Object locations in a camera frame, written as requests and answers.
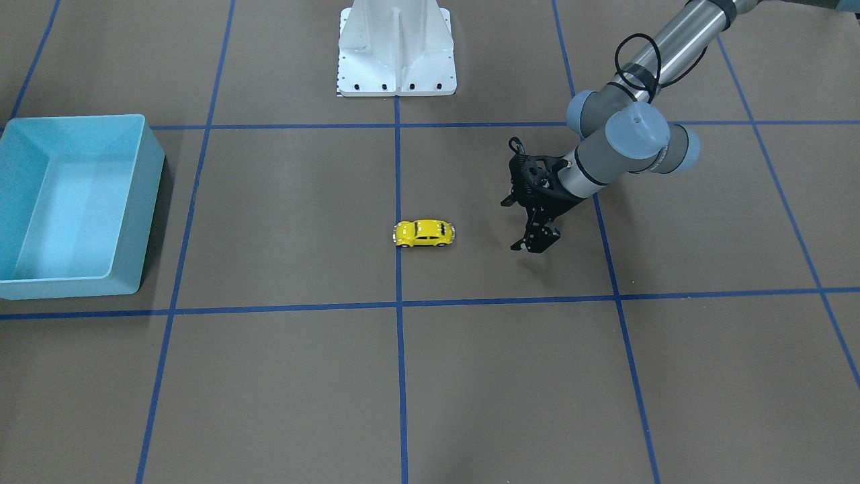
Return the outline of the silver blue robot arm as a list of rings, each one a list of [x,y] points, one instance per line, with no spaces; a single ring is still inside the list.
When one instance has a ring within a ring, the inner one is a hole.
[[[529,155],[517,137],[508,163],[512,188],[501,205],[525,209],[524,233],[513,251],[541,253],[561,238],[556,218],[627,173],[680,173],[701,143],[690,128],[667,122],[654,99],[694,69],[707,46],[756,1],[688,1],[655,36],[632,34],[647,46],[599,91],[580,91],[566,111],[580,143],[561,157]]]

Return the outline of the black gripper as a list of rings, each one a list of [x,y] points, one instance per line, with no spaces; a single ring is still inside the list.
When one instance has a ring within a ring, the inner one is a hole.
[[[581,204],[583,198],[572,195],[563,187],[559,175],[563,169],[571,168],[572,163],[563,157],[532,156],[531,174],[533,175],[533,196],[528,201],[515,201],[511,189],[501,206],[519,205],[525,208],[526,222],[522,237],[510,246],[511,251],[543,253],[561,239],[553,218],[565,214],[574,206]],[[539,221],[538,212],[549,220]]]

